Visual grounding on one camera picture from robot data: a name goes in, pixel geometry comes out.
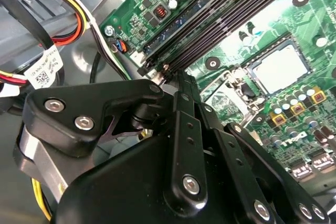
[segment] black ram slot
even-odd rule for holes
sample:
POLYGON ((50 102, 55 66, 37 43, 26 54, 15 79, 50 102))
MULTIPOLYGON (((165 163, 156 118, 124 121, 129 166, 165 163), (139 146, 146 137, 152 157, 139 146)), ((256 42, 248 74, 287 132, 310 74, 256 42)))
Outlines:
POLYGON ((222 41, 227 34, 247 22, 272 1, 274 0, 242 0, 240 3, 238 2, 231 12, 225 13, 221 17, 222 20, 226 21, 225 29, 223 29, 224 25, 212 24, 208 29, 202 31, 207 36, 199 36, 190 40, 190 43, 183 50, 173 54, 175 55, 174 59, 171 62, 166 62, 170 65, 171 71, 190 66, 222 41))
POLYGON ((197 15, 192 17, 176 31, 169 39, 167 39, 159 48, 154 50, 147 58, 144 66, 147 69, 147 72, 153 67, 154 62, 158 59, 159 56, 163 55, 165 51, 171 49, 172 45, 178 43, 183 39, 187 34, 192 32, 195 27, 197 27, 200 22, 202 22, 206 17, 211 15, 214 11, 220 8, 228 0, 212 0, 207 6, 203 7, 197 15))

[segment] capacitor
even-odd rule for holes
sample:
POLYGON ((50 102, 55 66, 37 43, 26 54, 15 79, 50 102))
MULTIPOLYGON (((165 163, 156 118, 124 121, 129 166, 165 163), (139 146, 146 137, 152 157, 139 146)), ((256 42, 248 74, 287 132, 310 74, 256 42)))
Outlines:
POLYGON ((308 116, 304 120, 304 122, 307 123, 310 128, 315 128, 319 126, 319 123, 312 116, 308 116))
POLYGON ((282 144, 282 141, 280 140, 278 135, 271 136, 271 142, 276 146, 279 147, 282 144))
POLYGON ((284 99, 279 100, 278 104, 283 110, 288 110, 290 108, 290 104, 284 99))
POLYGON ((243 42, 244 45, 249 45, 252 41, 251 37, 247 35, 246 32, 240 31, 239 38, 243 42))
POLYGON ((328 141, 327 138, 319 130, 314 131, 314 136, 316 140, 319 141, 321 144, 324 144, 328 141))
POLYGON ((295 130, 294 127, 289 126, 286 127, 286 133, 290 136, 290 137, 297 137, 299 135, 299 133, 295 130))
POLYGON ((282 109, 280 108, 280 106, 277 105, 277 104, 275 104, 275 103, 271 105, 271 109, 272 109, 272 110, 274 111, 274 113, 276 113, 277 115, 282 113, 282 109))
POLYGON ((328 43, 328 39, 325 36, 317 34, 313 37, 313 44, 317 47, 324 47, 328 43))
POLYGON ((323 126, 321 128, 321 131, 327 137, 327 139, 334 139, 335 138, 334 133, 332 133, 332 131, 328 127, 323 126))
POLYGON ((263 31, 257 29, 251 21, 247 23, 247 30, 252 35, 261 35, 263 33, 263 31))
POLYGON ((175 10, 179 5, 179 0, 168 0, 168 8, 170 10, 175 10))
POLYGON ((298 99, 296 99, 296 97, 292 94, 289 94, 286 96, 286 100, 289 102, 290 105, 294 106, 296 104, 298 104, 298 99))
POLYGON ((308 95, 309 97, 311 97, 312 95, 315 94, 315 90, 312 89, 311 87, 309 87, 308 85, 303 85, 303 86, 301 87, 301 91, 302 91, 303 93, 305 93, 306 95, 308 95))
POLYGON ((299 99, 299 101, 304 101, 307 98, 307 95, 303 93, 301 90, 294 91, 293 95, 295 95, 295 97, 299 99))

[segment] yellow cable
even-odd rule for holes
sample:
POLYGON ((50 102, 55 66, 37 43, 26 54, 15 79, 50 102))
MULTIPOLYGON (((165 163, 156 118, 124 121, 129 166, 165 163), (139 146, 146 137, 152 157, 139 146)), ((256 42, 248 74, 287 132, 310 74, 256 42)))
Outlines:
POLYGON ((83 33, 85 33, 86 26, 87 26, 87 24, 86 24, 87 20, 85 18, 85 14, 84 14, 83 10, 79 7, 79 5, 75 1, 73 1, 73 0, 67 0, 67 1, 70 2, 70 4, 79 12, 80 16, 83 18, 83 22, 84 22, 84 24, 83 24, 83 27, 84 27, 83 33))
POLYGON ((44 215, 46 216, 46 218, 50 221, 51 220, 51 216, 43 202, 43 198, 42 198, 42 189, 41 189, 41 184, 40 182, 38 182, 37 180, 32 178, 32 184, 33 184, 33 190, 34 190, 34 195, 37 201, 38 206, 40 207, 40 209, 42 210, 42 212, 44 213, 44 215))
POLYGON ((8 77, 12 77, 13 76, 12 73, 7 73, 7 72, 1 71, 1 70, 0 70, 0 74, 2 74, 4 76, 8 76, 8 77))

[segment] black plastic bracket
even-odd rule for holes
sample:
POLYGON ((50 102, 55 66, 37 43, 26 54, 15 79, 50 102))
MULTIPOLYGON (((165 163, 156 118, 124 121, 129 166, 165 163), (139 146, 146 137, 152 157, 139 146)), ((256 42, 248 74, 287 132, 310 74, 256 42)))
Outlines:
POLYGON ((176 214, 190 217, 204 208, 208 195, 201 123, 195 118, 191 84, 183 78, 178 83, 181 91, 174 95, 164 197, 176 214))
POLYGON ((115 111, 132 110, 142 103, 155 103, 163 91, 150 80, 97 83, 75 87, 39 89, 31 93, 23 112, 28 132, 70 156, 90 155, 106 123, 115 111), (49 99, 61 101, 65 108, 52 112, 45 108, 49 99), (94 127, 77 128, 76 117, 87 116, 94 127))
POLYGON ((225 131, 232 134, 248 156, 259 185, 271 192, 272 203, 285 223, 329 223, 325 210, 238 124, 225 131))

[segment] wire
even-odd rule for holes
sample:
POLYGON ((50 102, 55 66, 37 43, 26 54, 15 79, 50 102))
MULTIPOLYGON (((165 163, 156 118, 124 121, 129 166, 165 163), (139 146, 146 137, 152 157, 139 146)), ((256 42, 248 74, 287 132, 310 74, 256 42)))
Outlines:
POLYGON ((67 0, 67 1, 69 1, 74 7, 79 8, 81 10, 81 13, 84 12, 85 19, 87 19, 90 24, 94 39, 96 40, 98 46, 98 51, 102 55, 102 57, 122 77, 122 79, 131 80, 131 77, 126 72, 123 65, 111 53, 109 46, 106 44, 106 41, 104 40, 104 37, 100 32, 99 26, 96 23, 95 18, 85 7, 85 5, 81 2, 81 0, 67 0))
POLYGON ((51 212, 49 212, 47 210, 47 207, 46 207, 45 202, 43 200, 43 195, 44 194, 42 192, 40 182, 38 182, 37 180, 32 178, 31 184, 33 185, 34 195, 35 195, 35 199, 37 201, 38 206, 40 207, 40 209, 42 210, 42 212, 44 213, 46 218, 50 221, 51 220, 51 212))
POLYGON ((77 27, 70 33, 64 35, 57 35, 52 38, 56 46, 64 46, 75 42, 86 30, 86 17, 84 12, 73 0, 63 0, 74 11, 77 19, 77 27))
POLYGON ((19 0, 0 0, 0 4, 38 40, 44 49, 48 49, 54 45, 43 26, 30 14, 19 0))
POLYGON ((94 58, 95 59, 93 60, 93 64, 92 64, 92 68, 91 68, 91 74, 90 74, 90 83, 95 83, 96 82, 96 76, 97 76, 99 61, 101 59, 101 54, 99 52, 97 52, 97 54, 94 58))

